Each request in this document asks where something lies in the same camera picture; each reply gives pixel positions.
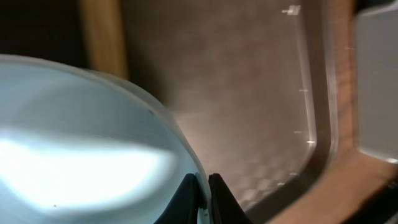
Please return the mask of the light blue bowl with rice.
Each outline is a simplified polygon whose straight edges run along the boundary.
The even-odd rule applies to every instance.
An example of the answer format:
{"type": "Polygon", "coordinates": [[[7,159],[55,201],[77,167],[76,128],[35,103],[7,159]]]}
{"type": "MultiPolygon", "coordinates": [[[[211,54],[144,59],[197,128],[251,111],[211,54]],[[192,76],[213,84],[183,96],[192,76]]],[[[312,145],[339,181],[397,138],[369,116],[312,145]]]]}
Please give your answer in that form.
{"type": "Polygon", "coordinates": [[[1,56],[1,222],[155,223],[187,174],[211,223],[205,171],[166,107],[103,72],[1,56]]]}

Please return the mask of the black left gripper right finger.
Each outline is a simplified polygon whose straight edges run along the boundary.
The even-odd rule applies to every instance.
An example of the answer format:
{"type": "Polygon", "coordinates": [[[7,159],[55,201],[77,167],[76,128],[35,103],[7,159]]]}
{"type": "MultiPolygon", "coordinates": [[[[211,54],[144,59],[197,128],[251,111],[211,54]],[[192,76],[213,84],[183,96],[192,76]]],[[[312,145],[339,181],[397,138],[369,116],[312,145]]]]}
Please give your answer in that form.
{"type": "Polygon", "coordinates": [[[209,175],[208,183],[214,224],[252,224],[219,174],[209,175]]]}

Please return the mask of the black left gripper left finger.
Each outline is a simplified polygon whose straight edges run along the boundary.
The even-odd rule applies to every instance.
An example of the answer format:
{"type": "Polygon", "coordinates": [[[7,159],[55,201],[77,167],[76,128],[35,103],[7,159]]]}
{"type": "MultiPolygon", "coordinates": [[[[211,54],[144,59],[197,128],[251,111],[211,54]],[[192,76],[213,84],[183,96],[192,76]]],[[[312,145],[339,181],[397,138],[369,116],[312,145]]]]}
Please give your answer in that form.
{"type": "Polygon", "coordinates": [[[155,224],[197,224],[198,209],[198,181],[194,174],[187,174],[155,224]]]}

